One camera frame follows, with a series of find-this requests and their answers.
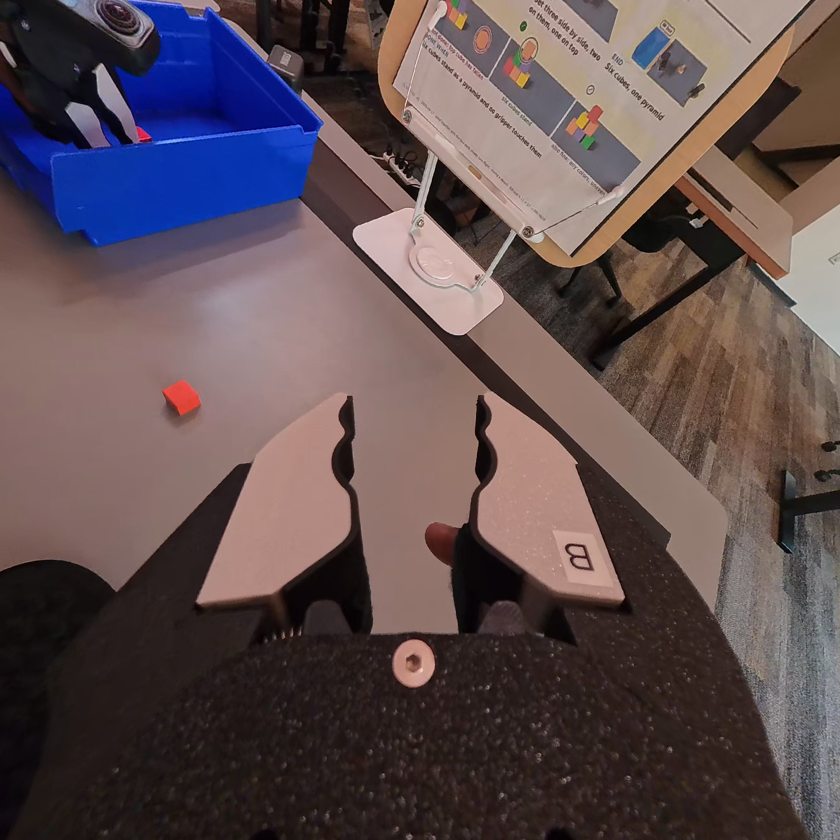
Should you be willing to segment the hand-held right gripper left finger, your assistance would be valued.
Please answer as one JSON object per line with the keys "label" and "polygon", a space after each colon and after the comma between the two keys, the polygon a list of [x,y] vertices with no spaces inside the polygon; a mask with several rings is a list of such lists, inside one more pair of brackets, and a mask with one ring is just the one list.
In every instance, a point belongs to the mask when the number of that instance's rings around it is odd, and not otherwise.
{"label": "hand-held right gripper left finger", "polygon": [[261,607],[281,631],[330,602],[340,627],[372,630],[354,477],[354,401],[336,393],[257,454],[196,597],[203,610]]}

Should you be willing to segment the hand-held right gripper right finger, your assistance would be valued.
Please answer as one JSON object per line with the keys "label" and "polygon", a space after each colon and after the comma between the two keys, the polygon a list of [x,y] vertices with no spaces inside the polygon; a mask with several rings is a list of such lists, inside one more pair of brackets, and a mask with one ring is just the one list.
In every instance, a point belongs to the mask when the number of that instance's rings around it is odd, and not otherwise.
{"label": "hand-held right gripper right finger", "polygon": [[572,635],[566,606],[624,607],[576,458],[494,392],[478,397],[476,440],[478,487],[455,547],[458,630],[479,632],[500,602],[544,636]]}

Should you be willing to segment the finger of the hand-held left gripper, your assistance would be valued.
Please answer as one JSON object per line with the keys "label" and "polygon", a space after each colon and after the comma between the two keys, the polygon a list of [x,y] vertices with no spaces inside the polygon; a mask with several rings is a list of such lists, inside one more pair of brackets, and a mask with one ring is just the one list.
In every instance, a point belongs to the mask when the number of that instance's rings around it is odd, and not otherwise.
{"label": "finger of the hand-held left gripper", "polygon": [[74,140],[82,149],[108,148],[110,142],[102,130],[97,114],[88,105],[70,101],[65,108],[66,115],[81,140]]}
{"label": "finger of the hand-held left gripper", "polygon": [[132,110],[124,96],[119,76],[109,66],[99,64],[93,71],[99,105],[95,108],[100,120],[121,144],[140,143],[140,132]]}

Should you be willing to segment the blue plastic bin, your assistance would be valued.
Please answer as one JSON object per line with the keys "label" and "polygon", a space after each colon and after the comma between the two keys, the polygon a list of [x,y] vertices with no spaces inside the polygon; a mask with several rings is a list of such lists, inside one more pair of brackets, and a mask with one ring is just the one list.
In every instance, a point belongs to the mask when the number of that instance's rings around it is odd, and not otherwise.
{"label": "blue plastic bin", "polygon": [[143,77],[119,74],[151,141],[78,150],[48,140],[2,89],[2,169],[96,246],[298,198],[320,118],[214,10],[138,6],[161,53]]}

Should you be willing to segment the person's right hand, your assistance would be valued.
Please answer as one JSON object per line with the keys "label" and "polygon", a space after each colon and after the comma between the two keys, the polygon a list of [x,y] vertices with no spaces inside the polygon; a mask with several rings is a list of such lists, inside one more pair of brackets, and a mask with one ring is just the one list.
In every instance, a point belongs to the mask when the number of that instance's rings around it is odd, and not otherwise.
{"label": "person's right hand", "polygon": [[425,530],[424,539],[430,553],[438,561],[451,567],[455,560],[458,535],[458,528],[442,522],[432,522]]}

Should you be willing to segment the dark grey device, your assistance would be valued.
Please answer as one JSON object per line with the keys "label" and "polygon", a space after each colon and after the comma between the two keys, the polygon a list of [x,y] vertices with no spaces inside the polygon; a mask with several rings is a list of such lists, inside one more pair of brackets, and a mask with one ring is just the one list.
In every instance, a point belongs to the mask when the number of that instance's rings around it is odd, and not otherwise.
{"label": "dark grey device", "polygon": [[274,45],[266,61],[269,67],[300,96],[305,77],[304,59],[287,47]]}

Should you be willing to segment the grey mat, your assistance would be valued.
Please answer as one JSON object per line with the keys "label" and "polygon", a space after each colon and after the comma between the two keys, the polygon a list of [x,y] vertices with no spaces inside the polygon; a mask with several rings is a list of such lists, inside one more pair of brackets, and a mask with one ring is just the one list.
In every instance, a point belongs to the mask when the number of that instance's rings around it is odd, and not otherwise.
{"label": "grey mat", "polygon": [[[306,198],[105,248],[62,234],[2,174],[2,569],[76,562],[114,589],[239,464],[335,393],[373,630],[456,628],[424,531],[463,524],[477,396],[547,413],[533,378],[585,375],[514,299],[440,332]],[[162,389],[202,404],[177,416]]]}

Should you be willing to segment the black desk foot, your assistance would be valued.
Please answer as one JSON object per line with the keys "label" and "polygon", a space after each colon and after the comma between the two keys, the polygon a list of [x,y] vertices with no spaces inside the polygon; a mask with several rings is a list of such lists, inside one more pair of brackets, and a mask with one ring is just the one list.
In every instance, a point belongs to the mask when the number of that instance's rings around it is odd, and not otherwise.
{"label": "black desk foot", "polygon": [[795,552],[795,521],[814,513],[837,511],[839,489],[800,496],[795,477],[785,469],[780,473],[779,526],[777,543],[788,554]]}

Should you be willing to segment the person's dark clothing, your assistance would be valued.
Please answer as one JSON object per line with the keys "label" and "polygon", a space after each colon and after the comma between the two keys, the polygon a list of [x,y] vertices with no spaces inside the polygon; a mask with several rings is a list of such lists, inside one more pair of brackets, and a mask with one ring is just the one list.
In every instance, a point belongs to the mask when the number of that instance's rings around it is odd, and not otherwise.
{"label": "person's dark clothing", "polygon": [[1,838],[11,833],[40,763],[48,671],[113,595],[99,575],[63,560],[1,573]]}

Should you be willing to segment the white sheet stand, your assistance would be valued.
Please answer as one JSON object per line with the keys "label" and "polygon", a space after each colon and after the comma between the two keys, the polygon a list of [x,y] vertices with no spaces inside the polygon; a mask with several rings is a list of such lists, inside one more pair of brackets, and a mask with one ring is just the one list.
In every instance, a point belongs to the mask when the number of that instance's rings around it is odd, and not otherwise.
{"label": "white sheet stand", "polygon": [[[384,270],[440,328],[466,335],[499,309],[504,295],[494,280],[502,257],[517,239],[543,243],[549,231],[595,207],[623,197],[625,186],[601,194],[590,187],[552,217],[526,199],[526,175],[539,172],[528,137],[508,120],[508,109],[479,105],[467,114],[459,108],[451,119],[425,113],[409,105],[404,115],[418,139],[427,145],[427,167],[413,209],[404,208],[357,226],[355,244]],[[507,225],[502,245],[487,268],[482,268],[443,229],[427,210],[438,162],[474,181],[480,200]]]}

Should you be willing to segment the white power strip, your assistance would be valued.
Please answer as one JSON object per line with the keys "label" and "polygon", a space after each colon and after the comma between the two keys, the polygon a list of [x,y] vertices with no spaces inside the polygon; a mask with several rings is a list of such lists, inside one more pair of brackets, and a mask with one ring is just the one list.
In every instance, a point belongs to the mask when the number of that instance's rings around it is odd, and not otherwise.
{"label": "white power strip", "polygon": [[387,150],[380,158],[385,169],[406,189],[418,190],[423,177],[423,170],[417,164],[415,152],[410,152],[408,157],[394,154]]}

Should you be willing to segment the black office chair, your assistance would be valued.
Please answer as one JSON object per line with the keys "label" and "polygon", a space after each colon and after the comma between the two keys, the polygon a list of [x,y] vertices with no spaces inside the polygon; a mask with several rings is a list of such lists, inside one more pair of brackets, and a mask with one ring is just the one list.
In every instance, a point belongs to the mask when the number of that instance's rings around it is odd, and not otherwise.
{"label": "black office chair", "polygon": [[[672,186],[666,194],[661,196],[629,229],[623,234],[622,241],[641,253],[657,253],[667,244],[677,238],[672,222],[686,217],[688,207],[687,197],[676,187]],[[599,256],[593,265],[603,273],[613,295],[606,302],[606,306],[614,308],[624,300],[613,267],[613,255],[607,250]]]}

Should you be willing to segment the grey desk with wooden edge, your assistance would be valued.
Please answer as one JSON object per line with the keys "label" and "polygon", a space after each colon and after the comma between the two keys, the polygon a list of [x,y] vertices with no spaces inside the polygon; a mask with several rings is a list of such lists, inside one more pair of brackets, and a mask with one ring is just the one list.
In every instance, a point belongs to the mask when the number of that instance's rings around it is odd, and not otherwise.
{"label": "grey desk with wooden edge", "polygon": [[604,371],[618,349],[695,292],[749,257],[774,285],[791,269],[791,216],[734,161],[712,148],[647,212],[652,224],[682,242],[703,267],[666,297],[605,333],[590,354]]}

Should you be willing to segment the wooden backing board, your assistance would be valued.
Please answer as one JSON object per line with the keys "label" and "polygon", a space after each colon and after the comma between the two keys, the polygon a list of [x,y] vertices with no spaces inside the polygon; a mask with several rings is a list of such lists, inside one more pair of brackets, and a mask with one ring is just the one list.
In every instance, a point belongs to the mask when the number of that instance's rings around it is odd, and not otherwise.
{"label": "wooden backing board", "polygon": [[[394,2],[381,44],[378,65],[381,92],[387,108],[416,138],[409,126],[410,119],[404,115],[407,105],[400,93],[394,89],[393,83],[421,22],[426,3]],[[768,89],[788,56],[795,27],[801,17],[778,37],[698,125],[678,142],[634,189],[624,193],[623,197],[614,202],[584,211],[570,221],[553,227],[549,231],[548,239],[541,244],[530,246],[549,263],[563,267],[581,265],[585,258],[604,253],[671,186],[674,186]],[[472,178],[455,175],[476,194],[475,189],[471,187],[474,181]]]}

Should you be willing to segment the printed instruction sheet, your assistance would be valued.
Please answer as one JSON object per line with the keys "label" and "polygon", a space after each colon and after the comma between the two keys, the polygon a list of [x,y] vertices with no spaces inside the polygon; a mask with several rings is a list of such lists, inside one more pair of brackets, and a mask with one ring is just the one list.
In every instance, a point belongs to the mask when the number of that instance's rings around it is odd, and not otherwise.
{"label": "printed instruction sheet", "polygon": [[540,231],[634,189],[812,2],[445,5],[393,87]]}

